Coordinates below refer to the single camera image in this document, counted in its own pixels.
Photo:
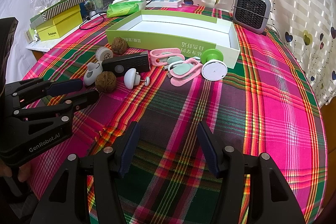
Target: white mushroom-shaped object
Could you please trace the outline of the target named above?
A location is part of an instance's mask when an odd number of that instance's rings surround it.
[[[133,86],[139,85],[140,81],[145,82],[145,86],[148,86],[150,83],[149,76],[146,77],[146,80],[141,80],[139,73],[134,68],[125,73],[124,83],[129,90],[133,89]]]

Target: human hand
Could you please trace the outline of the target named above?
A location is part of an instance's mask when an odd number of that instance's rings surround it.
[[[20,182],[26,181],[30,177],[31,164],[27,162],[19,168],[17,179]],[[11,177],[12,170],[0,159],[0,177]]]

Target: table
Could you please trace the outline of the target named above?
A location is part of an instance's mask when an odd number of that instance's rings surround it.
[[[201,6],[177,10],[230,17]],[[104,31],[120,19],[74,32],[46,53],[25,79],[83,77],[86,64],[95,61],[95,51],[108,43]],[[96,153],[131,121],[138,121],[141,136],[132,165],[124,179],[116,180],[127,222],[209,223],[221,180],[209,172],[196,139],[196,125],[204,120],[227,145],[245,154],[269,153],[311,223],[321,209],[327,179],[327,144],[315,96],[298,63],[273,33],[256,35],[237,25],[236,31],[241,55],[221,81],[199,76],[174,87],[161,67],[142,74],[151,78],[148,87],[127,90],[118,78],[114,92],[100,94],[96,105],[76,114],[70,139],[32,161],[29,182],[37,197],[67,155]],[[137,51],[129,48],[127,54]],[[32,107],[60,99],[46,97]],[[97,223],[92,177],[88,192],[91,223]],[[246,222],[248,195],[246,177],[241,223]]]

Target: small heater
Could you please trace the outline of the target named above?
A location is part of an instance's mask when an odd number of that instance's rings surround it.
[[[235,0],[233,21],[257,34],[266,28],[271,2],[269,0]]]

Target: silver screw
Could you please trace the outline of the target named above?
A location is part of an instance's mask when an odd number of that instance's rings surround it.
[[[107,147],[104,148],[105,153],[111,153],[112,151],[113,151],[113,148],[110,147],[110,146],[107,146]]]
[[[70,154],[68,156],[68,160],[74,160],[76,158],[76,155],[75,154]]]
[[[231,145],[227,145],[224,149],[226,152],[233,152],[235,150]]]
[[[267,153],[262,153],[261,154],[261,157],[264,159],[264,160],[269,160],[270,156],[267,154]]]

